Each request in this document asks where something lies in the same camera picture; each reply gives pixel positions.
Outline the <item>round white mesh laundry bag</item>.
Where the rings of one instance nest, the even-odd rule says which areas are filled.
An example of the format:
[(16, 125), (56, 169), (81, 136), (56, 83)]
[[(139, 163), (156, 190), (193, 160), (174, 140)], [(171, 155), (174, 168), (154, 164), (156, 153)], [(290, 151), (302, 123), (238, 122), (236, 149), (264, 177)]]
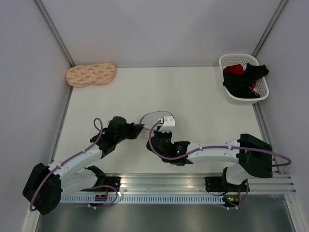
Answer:
[(139, 124), (143, 124), (146, 130), (150, 130), (152, 126), (159, 121), (160, 118), (164, 116), (174, 116), (171, 112), (161, 110), (161, 111), (154, 111), (145, 114), (139, 121)]

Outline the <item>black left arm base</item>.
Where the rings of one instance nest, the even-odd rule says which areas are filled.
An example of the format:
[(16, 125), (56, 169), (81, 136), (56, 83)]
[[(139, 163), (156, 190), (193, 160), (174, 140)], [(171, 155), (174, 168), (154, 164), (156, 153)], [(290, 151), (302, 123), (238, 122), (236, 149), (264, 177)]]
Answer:
[(95, 184), (95, 187), (100, 186), (100, 188), (87, 188), (81, 190), (81, 192), (115, 192), (120, 190), (121, 177), (119, 176), (106, 176), (104, 180), (100, 180)]

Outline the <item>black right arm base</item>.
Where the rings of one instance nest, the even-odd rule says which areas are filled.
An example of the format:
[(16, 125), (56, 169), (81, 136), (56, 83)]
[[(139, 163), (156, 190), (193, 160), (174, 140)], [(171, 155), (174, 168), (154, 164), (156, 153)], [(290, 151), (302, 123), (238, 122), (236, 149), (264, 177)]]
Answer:
[(228, 192), (225, 181), (219, 176), (205, 177), (205, 190), (210, 193)]

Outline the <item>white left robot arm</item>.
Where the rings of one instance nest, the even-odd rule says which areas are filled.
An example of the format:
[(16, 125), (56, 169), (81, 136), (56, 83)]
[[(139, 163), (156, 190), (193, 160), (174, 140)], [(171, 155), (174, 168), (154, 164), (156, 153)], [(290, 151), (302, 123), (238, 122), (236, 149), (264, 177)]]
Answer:
[(79, 152), (63, 161), (44, 165), (37, 164), (22, 191), (29, 201), (31, 212), (42, 215), (52, 212), (67, 196), (81, 190), (101, 191), (107, 189), (106, 174), (94, 165), (112, 153), (124, 140), (135, 140), (143, 130), (143, 124), (127, 123), (126, 119), (115, 116), (103, 127), (100, 118), (94, 123), (100, 126), (98, 133)]

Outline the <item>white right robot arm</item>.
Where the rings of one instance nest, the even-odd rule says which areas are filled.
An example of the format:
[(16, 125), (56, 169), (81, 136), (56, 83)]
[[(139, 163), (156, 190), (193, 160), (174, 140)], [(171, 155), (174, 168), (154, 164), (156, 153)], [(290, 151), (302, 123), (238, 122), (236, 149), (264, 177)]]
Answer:
[(197, 162), (230, 162), (232, 166), (224, 168), (220, 179), (221, 187), (233, 190), (250, 177), (271, 178), (271, 145), (250, 135), (241, 134), (238, 140), (231, 142), (202, 145), (189, 141), (171, 141), (171, 132), (156, 131), (148, 140), (146, 147), (167, 162), (176, 166), (185, 166)]

